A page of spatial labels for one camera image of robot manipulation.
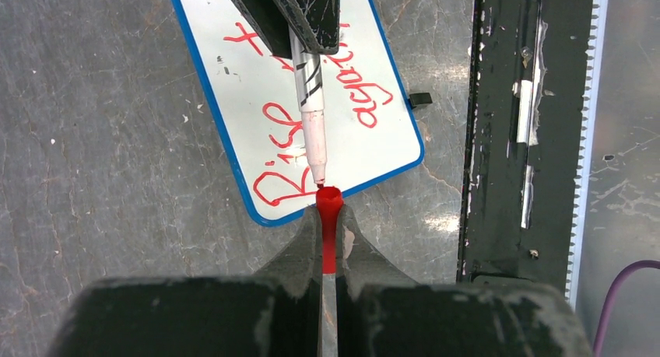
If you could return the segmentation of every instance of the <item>pen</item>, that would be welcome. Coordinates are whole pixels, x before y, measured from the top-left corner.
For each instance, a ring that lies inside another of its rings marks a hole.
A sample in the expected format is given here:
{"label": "pen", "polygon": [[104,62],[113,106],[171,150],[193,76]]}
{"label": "pen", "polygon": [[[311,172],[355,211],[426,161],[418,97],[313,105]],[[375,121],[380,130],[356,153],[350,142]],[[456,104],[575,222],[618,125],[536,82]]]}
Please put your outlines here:
{"label": "pen", "polygon": [[318,54],[308,54],[298,36],[289,28],[293,74],[296,77],[298,107],[303,122],[305,153],[314,183],[323,187],[325,164],[328,162],[325,151],[325,117],[323,110],[323,81],[321,79],[321,58]]}

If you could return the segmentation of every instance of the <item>blue border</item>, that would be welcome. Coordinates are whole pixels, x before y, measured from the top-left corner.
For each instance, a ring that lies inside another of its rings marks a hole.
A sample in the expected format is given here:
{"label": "blue border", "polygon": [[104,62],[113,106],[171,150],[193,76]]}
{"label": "blue border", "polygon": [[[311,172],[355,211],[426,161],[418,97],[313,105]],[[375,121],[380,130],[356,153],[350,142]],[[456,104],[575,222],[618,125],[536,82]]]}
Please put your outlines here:
{"label": "blue border", "polygon": [[[417,134],[417,141],[420,144],[420,157],[408,165],[404,165],[396,170],[383,174],[380,177],[376,177],[373,180],[370,180],[368,182],[350,188],[349,190],[343,191],[342,194],[344,197],[349,197],[350,195],[356,194],[375,184],[387,180],[390,177],[393,177],[415,166],[418,166],[421,164],[422,160],[424,159],[424,143],[422,142],[422,136],[420,135],[420,130],[417,127],[417,123],[415,121],[415,117],[413,116],[413,110],[410,106],[410,103],[406,99],[407,95],[403,88],[401,77],[398,74],[396,63],[394,63],[394,58],[391,55],[390,46],[388,44],[387,38],[385,37],[383,26],[381,25],[381,20],[378,17],[378,14],[376,13],[374,0],[369,0],[369,4],[371,6],[371,12],[374,14],[374,18],[376,19],[378,30],[381,32],[381,38],[383,40],[383,43],[385,44],[385,49],[388,52],[392,69],[394,69],[398,87],[400,88],[401,94],[404,97],[405,105],[408,107],[410,120],[412,122],[412,126],[415,129],[415,133]],[[233,177],[236,179],[236,183],[238,184],[238,189],[240,191],[241,196],[243,197],[243,203],[245,204],[247,213],[250,215],[250,217],[252,217],[252,219],[256,223],[265,227],[284,225],[285,223],[291,222],[295,219],[302,217],[303,215],[302,209],[298,212],[285,215],[281,219],[265,219],[259,214],[259,212],[257,212],[255,203],[252,201],[252,197],[250,196],[250,191],[249,191],[250,189],[248,185],[245,183],[245,177],[243,176],[243,172],[240,171],[240,166],[238,164],[238,158],[236,157],[236,152],[233,150],[233,146],[231,145],[229,133],[227,132],[227,129],[224,125],[223,115],[220,113],[220,108],[218,102],[216,101],[216,96],[213,94],[213,90],[211,88],[211,82],[209,81],[209,77],[206,74],[204,64],[202,63],[202,56],[199,54],[199,49],[197,48],[197,44],[195,43],[195,38],[192,36],[192,32],[190,30],[190,24],[188,23],[188,18],[185,15],[185,11],[183,5],[181,4],[181,0],[172,0],[172,5],[174,6],[174,10],[177,12],[177,17],[179,19],[179,23],[181,24],[181,29],[183,30],[186,43],[188,44],[188,49],[190,49],[190,55],[192,57],[193,64],[195,64],[195,70],[197,71],[197,75],[199,76],[199,81],[202,84],[202,88],[204,89],[206,100],[209,102],[209,107],[211,110],[211,114],[213,115],[213,120],[215,121],[216,127],[218,129],[218,133],[220,134],[220,140],[222,140],[223,142],[225,153],[231,165],[231,171],[233,173]]]}

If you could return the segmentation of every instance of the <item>serrated edge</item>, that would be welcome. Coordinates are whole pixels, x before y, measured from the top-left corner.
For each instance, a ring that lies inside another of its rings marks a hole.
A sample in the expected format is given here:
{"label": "serrated edge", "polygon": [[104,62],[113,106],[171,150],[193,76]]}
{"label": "serrated edge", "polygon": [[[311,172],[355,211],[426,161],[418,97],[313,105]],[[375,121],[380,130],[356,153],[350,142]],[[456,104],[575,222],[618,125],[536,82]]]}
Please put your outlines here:
{"label": "serrated edge", "polygon": [[592,162],[592,144],[595,131],[596,106],[598,104],[600,68],[608,0],[593,0],[592,23],[587,49],[587,78],[585,83],[584,105],[582,108],[582,131],[580,152],[577,158],[575,176],[575,197],[573,200],[573,222],[570,229],[570,246],[566,272],[566,301],[575,309],[578,298],[582,240],[585,231],[589,174]]}

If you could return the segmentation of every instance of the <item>whiteboard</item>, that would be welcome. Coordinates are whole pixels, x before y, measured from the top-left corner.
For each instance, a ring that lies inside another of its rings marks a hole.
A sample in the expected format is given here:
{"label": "whiteboard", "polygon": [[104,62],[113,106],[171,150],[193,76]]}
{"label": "whiteboard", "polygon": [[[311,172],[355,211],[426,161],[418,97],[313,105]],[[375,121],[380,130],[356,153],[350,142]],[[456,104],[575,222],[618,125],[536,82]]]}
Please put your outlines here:
{"label": "whiteboard", "polygon": [[[250,216],[277,226],[317,190],[291,62],[271,56],[231,0],[172,0]],[[423,144],[371,0],[341,0],[323,56],[326,184],[350,196],[421,163]]]}

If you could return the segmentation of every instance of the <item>gray panel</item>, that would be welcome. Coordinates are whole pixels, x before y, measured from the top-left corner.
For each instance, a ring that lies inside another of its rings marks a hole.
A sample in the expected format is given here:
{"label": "gray panel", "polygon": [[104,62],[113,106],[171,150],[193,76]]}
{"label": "gray panel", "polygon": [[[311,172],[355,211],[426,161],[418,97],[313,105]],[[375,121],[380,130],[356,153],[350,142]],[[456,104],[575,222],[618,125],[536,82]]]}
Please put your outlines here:
{"label": "gray panel", "polygon": [[[660,257],[660,0],[609,0],[577,313],[593,338],[611,281]],[[657,355],[660,273],[623,285],[603,355]]]}
{"label": "gray panel", "polygon": [[[472,0],[375,2],[436,103],[424,164],[347,202],[406,274],[453,282]],[[0,34],[1,356],[43,355],[95,279],[246,275],[296,232],[248,217],[170,0],[0,0]]]}

